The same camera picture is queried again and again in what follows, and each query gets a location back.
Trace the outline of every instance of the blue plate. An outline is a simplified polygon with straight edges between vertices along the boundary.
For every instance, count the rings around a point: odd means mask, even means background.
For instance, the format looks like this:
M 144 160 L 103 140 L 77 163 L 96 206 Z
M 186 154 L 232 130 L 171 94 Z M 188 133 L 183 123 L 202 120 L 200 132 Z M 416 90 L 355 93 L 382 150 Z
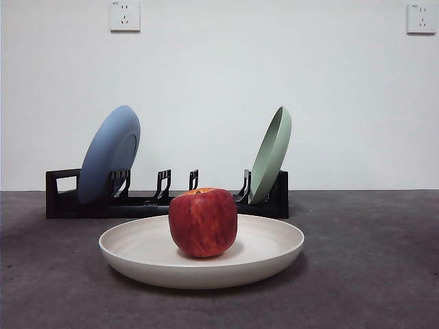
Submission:
M 91 141 L 82 163 L 78 183 L 78 200 L 92 204 L 106 193 L 111 171 L 131 169 L 140 142 L 140 122 L 129 106 L 112 111 Z M 112 195 L 124 179 L 115 184 Z

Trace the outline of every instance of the plate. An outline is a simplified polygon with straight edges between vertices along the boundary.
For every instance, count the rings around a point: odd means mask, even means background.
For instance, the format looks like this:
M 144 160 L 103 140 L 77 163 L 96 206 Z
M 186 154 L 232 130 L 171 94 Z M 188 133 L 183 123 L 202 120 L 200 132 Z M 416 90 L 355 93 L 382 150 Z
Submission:
M 221 256 L 190 258 L 172 241 L 168 216 L 130 221 L 101 235 L 108 263 L 123 275 L 155 286 L 217 289 L 256 282 L 282 271 L 299 255 L 303 233 L 275 219 L 238 215 L 238 233 Z
M 291 129 L 291 116 L 282 106 L 274 115 L 254 161 L 249 204 L 263 201 L 273 187 L 287 153 Z
M 131 169 L 140 141 L 140 123 L 129 106 L 119 106 L 101 124 L 82 163 L 78 182 L 78 201 L 92 204 L 106 192 L 111 171 Z M 112 196 L 124 179 L 115 184 Z

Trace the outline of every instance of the gray floor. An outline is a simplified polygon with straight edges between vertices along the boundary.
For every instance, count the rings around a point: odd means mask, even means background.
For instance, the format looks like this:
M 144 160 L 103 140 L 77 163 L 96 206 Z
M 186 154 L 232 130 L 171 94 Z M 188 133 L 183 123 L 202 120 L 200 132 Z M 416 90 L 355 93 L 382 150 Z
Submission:
M 41 192 L 1 194 L 1 327 L 439 328 L 439 191 L 298 191 L 296 261 L 242 287 L 176 291 L 100 254 L 124 219 L 45 219 Z

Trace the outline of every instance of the plate rim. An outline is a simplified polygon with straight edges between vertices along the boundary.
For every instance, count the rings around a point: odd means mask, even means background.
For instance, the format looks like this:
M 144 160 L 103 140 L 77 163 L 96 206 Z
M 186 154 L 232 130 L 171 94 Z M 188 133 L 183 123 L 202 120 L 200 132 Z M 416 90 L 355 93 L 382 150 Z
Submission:
M 260 218 L 260 219 L 267 219 L 267 220 L 270 220 L 270 221 L 273 221 L 273 222 L 276 222 L 276 223 L 282 223 L 282 224 L 285 224 L 286 226 L 290 226 L 290 227 L 292 227 L 293 229 L 295 229 L 295 230 L 297 230 L 299 232 L 299 234 L 300 234 L 300 241 L 299 241 L 299 243 L 295 247 L 289 248 L 286 252 L 283 252 L 282 254 L 279 254 L 279 255 L 277 255 L 275 257 L 269 257 L 269 258 L 264 258 L 264 259 L 261 259 L 261 260 L 254 260 L 254 261 L 245 262 L 245 263 L 239 263 L 239 264 L 205 265 L 205 266 L 165 265 L 165 264 L 158 264 L 158 263 L 142 263 L 142 262 L 139 262 L 138 260 L 132 260 L 132 259 L 129 259 L 129 258 L 118 256 L 115 253 L 113 253 L 110 250 L 108 250 L 107 248 L 105 248 L 103 246 L 103 244 L 102 244 L 102 239 L 104 238 L 104 236 L 106 234 L 108 234 L 112 230 L 115 230 L 115 229 L 117 229 L 117 228 L 119 228 L 121 226 L 124 226 L 124 225 L 129 225 L 129 224 L 137 222 L 137 221 L 144 221 L 144 220 L 153 219 L 153 218 L 157 219 L 159 217 L 165 218 L 165 217 L 168 217 L 168 215 L 160 215 L 160 216 L 139 218 L 139 219 L 135 219 L 134 221 L 127 221 L 125 223 L 120 223 L 119 225 L 116 225 L 116 226 L 113 226 L 112 228 L 109 228 L 104 233 L 102 233 L 101 236 L 99 237 L 99 248 L 100 248 L 101 252 L 107 253 L 107 254 L 111 255 L 112 257 L 115 257 L 115 258 L 117 258 L 119 260 L 122 260 L 122 261 L 130 262 L 130 263 L 135 263 L 135 264 L 139 264 L 139 265 L 151 266 L 151 267 L 179 268 L 179 269 L 212 269 L 212 268 L 226 268 L 226 267 L 241 267 L 243 265 L 253 265 L 253 264 L 257 264 L 257 263 L 264 263 L 264 262 L 267 262 L 269 260 L 276 260 L 276 259 L 278 259 L 280 257 L 284 257 L 284 256 L 286 256 L 288 254 L 291 254 L 291 253 L 295 252 L 298 249 L 301 250 L 301 248 L 303 247 L 303 244 L 305 243 L 305 235 L 303 234 L 302 230 L 299 229 L 298 227 L 290 224 L 290 223 L 287 223 L 285 221 L 280 221 L 278 219 L 269 218 L 269 217 L 247 215 L 247 214 L 238 214 L 238 217 L 257 217 L 257 218 Z

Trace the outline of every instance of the white outlet cover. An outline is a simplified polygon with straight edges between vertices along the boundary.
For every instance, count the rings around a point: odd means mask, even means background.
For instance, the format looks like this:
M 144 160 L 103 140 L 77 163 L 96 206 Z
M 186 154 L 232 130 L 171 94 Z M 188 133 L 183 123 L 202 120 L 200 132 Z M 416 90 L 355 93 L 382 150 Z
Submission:
M 140 32 L 140 0 L 110 2 L 111 32 Z
M 438 6 L 410 3 L 407 5 L 407 33 L 435 34 L 438 26 Z

